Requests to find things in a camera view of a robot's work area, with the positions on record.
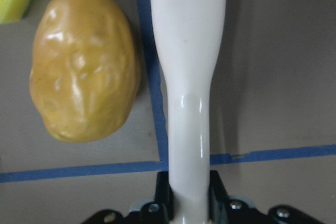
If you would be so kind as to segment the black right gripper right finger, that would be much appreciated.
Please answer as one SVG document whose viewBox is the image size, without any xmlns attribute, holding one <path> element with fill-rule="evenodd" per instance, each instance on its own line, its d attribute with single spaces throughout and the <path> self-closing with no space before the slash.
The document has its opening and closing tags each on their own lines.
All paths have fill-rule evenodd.
<svg viewBox="0 0 336 224">
<path fill-rule="evenodd" d="M 321 223 L 289 205 L 276 205 L 264 214 L 246 201 L 230 197 L 216 170 L 210 171 L 209 175 L 209 206 L 212 223 Z"/>
</svg>

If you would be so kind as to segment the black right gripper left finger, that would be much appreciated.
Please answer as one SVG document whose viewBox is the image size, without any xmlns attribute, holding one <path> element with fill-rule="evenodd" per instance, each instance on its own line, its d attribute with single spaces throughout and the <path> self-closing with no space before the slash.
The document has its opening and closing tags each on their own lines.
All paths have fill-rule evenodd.
<svg viewBox="0 0 336 224">
<path fill-rule="evenodd" d="M 173 200 L 169 173 L 159 172 L 156 176 L 154 199 L 143 204 L 139 210 L 133 210 L 124 217 L 118 211 L 104 209 L 96 212 L 83 223 L 169 223 L 172 218 Z"/>
</svg>

